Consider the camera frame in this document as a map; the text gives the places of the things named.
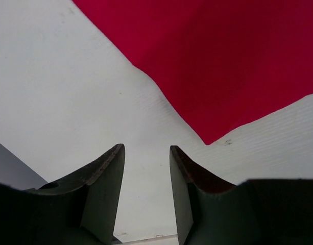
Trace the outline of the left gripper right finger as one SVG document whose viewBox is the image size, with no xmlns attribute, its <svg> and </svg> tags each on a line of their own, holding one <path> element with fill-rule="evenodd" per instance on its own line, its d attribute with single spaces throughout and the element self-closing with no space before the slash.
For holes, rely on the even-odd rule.
<svg viewBox="0 0 313 245">
<path fill-rule="evenodd" d="M 313 179 L 234 185 L 170 148 L 179 244 L 313 244 Z"/>
</svg>

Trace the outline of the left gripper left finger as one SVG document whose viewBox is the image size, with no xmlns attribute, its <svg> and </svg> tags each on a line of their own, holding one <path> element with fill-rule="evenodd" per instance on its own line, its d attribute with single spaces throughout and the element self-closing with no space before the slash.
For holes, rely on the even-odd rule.
<svg viewBox="0 0 313 245">
<path fill-rule="evenodd" d="M 39 189 L 0 183 L 0 244 L 111 244 L 124 164 L 116 144 Z"/>
</svg>

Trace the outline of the red t-shirt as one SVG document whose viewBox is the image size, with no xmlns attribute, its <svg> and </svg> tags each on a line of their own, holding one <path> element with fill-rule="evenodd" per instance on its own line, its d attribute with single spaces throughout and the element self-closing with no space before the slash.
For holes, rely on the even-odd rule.
<svg viewBox="0 0 313 245">
<path fill-rule="evenodd" d="M 205 144 L 313 94 L 313 1 L 76 1 Z"/>
</svg>

